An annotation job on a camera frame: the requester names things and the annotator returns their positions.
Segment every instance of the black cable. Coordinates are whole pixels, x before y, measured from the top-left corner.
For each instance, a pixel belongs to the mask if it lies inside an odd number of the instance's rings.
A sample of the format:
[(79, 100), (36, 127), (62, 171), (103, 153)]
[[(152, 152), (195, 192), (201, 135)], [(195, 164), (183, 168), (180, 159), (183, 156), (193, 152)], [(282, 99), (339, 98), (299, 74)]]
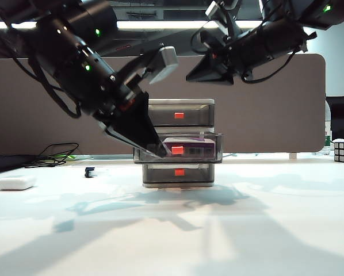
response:
[[(268, 14), (268, 16), (267, 16), (266, 18), (263, 19), (263, 21), (260, 23), (259, 26), (257, 26), (256, 28), (252, 29), (251, 31), (247, 32), (246, 35), (244, 35), (243, 37), (240, 37), (240, 39), (244, 39), (245, 37), (247, 37), (248, 35), (250, 35), (252, 32), (255, 32), (256, 30), (259, 30), (259, 29), (263, 28), (264, 23), (266, 23), (266, 22), (272, 17), (272, 15), (273, 15), (278, 9), (280, 9), (281, 7), (282, 7), (282, 3), (279, 4), (274, 10), (272, 10), (272, 11)], [(224, 46), (223, 49), (218, 50), (217, 52), (224, 52), (224, 51), (226, 51), (226, 49), (227, 49), (228, 47), (230, 47), (230, 46), (231, 46), (233, 43), (235, 43), (235, 42), (236, 42), (236, 41), (232, 41), (232, 42), (230, 42), (230, 43), (227, 43), (227, 44)]]
[(58, 104), (58, 106), (67, 113), (72, 118), (80, 118), (81, 117), (81, 109), (79, 102), (72, 99), (72, 101), (76, 104), (76, 113), (72, 112), (68, 106), (65, 104), (64, 101), (55, 93), (54, 89), (49, 84), (47, 78), (44, 75), (43, 69), (40, 67), (40, 64), (35, 56), (29, 57), (29, 65), (33, 69), (34, 73), (37, 75), (40, 83), (43, 85), (44, 89), (48, 93), (48, 95)]
[(287, 66), (287, 64), (291, 61), (291, 59), (293, 58), (293, 56), (295, 55), (296, 52), (298, 52), (299, 49), (295, 49), (293, 50), (292, 54), (287, 58), (287, 61), (285, 62), (285, 64), (283, 64), (279, 69), (277, 69), (274, 73), (270, 74), (269, 76), (266, 76), (264, 78), (261, 78), (261, 79), (254, 79), (254, 80), (246, 80), (244, 75), (241, 76), (241, 80), (244, 82), (244, 83), (247, 83), (247, 84), (255, 84), (255, 83), (260, 83), (260, 82), (264, 82), (268, 79), (270, 79), (271, 77), (273, 77), (274, 75), (276, 75), (277, 73), (279, 73), (283, 68), (285, 68)]
[[(44, 155), (44, 153), (49, 150), (51, 147), (73, 145), (72, 148), (62, 152), (56, 152), (50, 155)], [(60, 143), (60, 144), (51, 144), (47, 146), (41, 153), (36, 157), (36, 160), (28, 163), (25, 168), (39, 168), (39, 167), (56, 167), (66, 163), (66, 158), (68, 158), (77, 148), (79, 147), (78, 143)]]
[[(3, 47), (8, 51), (8, 53), (10, 54), (11, 58), (13, 59), (13, 61), (16, 63), (16, 65), (19, 66), (20, 69), (23, 70), (23, 72), (25, 72), (29, 77), (33, 78), (34, 80), (36, 80), (37, 82), (40, 82), (38, 77), (36, 75), (34, 75), (33, 73), (31, 73), (28, 69), (25, 68), (24, 65), (22, 65), (22, 63), (17, 59), (16, 57), (16, 53), (11, 49), (11, 47), (9, 47), (6, 43), (6, 41), (3, 39), (3, 37), (0, 34), (0, 42), (3, 45)], [(62, 88), (51, 85), (51, 87), (57, 91), (63, 91)]]
[(227, 23), (228, 36), (233, 39), (235, 37), (234, 22), (232, 21), (231, 15), (223, 6), (221, 6), (222, 12), (225, 16)]

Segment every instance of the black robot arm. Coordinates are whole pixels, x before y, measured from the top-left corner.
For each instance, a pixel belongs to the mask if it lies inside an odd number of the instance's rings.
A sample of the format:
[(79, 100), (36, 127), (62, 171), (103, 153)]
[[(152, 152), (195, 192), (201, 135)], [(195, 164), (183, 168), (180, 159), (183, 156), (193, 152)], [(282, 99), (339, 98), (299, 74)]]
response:
[[(176, 68), (173, 47), (149, 51), (117, 72), (97, 53), (117, 31), (116, 15), (105, 0), (0, 0), (0, 16), (8, 26), (37, 22), (33, 29), (11, 31), (22, 39), (35, 78), (68, 115), (78, 118), (84, 112), (107, 134), (152, 154), (166, 154), (148, 116), (148, 94), (139, 83), (145, 78), (159, 81)], [(76, 112), (57, 95), (43, 70), (75, 102)]]
[[(241, 0), (233, 1), (238, 10)], [(307, 51), (307, 35), (303, 27), (326, 30), (344, 22), (344, 0), (259, 0), (263, 21), (257, 28), (242, 32), (226, 6), (232, 0), (213, 1), (206, 15), (217, 22), (221, 35), (201, 30), (196, 34), (206, 48), (205, 56), (186, 77), (192, 82), (234, 84), (238, 76), (245, 83), (258, 83), (271, 78), (286, 66), (298, 51)], [(277, 57), (292, 53), (287, 62), (262, 79), (253, 79), (253, 69)]]

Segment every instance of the translucent gray drawer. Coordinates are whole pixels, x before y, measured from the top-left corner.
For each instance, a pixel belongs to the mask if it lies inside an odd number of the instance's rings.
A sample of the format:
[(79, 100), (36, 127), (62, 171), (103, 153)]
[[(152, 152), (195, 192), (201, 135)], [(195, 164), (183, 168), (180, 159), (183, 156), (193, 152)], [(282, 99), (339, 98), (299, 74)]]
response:
[(214, 99), (150, 99), (149, 116), (155, 127), (212, 127)]
[(211, 187), (214, 164), (144, 164), (145, 187)]
[(220, 133), (175, 134), (159, 133), (167, 151), (160, 158), (139, 149), (134, 149), (135, 163), (221, 163), (223, 135)]

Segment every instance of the ceiling light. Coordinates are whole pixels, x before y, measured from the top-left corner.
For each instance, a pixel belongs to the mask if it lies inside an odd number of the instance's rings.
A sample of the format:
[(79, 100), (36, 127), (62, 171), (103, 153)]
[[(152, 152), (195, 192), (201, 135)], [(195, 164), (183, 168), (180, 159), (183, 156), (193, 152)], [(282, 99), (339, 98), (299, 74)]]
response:
[[(237, 25), (242, 29), (252, 29), (260, 25), (261, 21), (239, 20)], [(12, 24), (16, 29), (32, 29), (35, 28), (36, 22), (23, 22), (21, 24)], [(206, 29), (218, 28), (214, 21), (118, 21), (119, 30), (140, 31), (140, 30), (162, 30), (162, 29), (200, 29), (202, 26)], [(0, 22), (0, 29), (5, 29), (6, 24)]]
[[(251, 29), (260, 25), (261, 21), (240, 20), (237, 25), (243, 29)], [(207, 29), (218, 28), (214, 21), (119, 21), (120, 30), (160, 30), (160, 29), (199, 29), (202, 26)]]
[[(23, 22), (21, 24), (12, 24), (15, 29), (33, 29), (36, 26), (36, 22)], [(0, 22), (0, 29), (6, 29), (7, 26), (4, 22)]]

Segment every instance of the white eraser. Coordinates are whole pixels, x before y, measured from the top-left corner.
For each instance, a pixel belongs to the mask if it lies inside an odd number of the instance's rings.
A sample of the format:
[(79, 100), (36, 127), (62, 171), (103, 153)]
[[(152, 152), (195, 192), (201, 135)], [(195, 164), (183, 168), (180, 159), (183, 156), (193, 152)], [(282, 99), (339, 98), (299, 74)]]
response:
[(16, 175), (0, 179), (0, 190), (26, 190), (33, 187), (36, 178), (31, 175)]

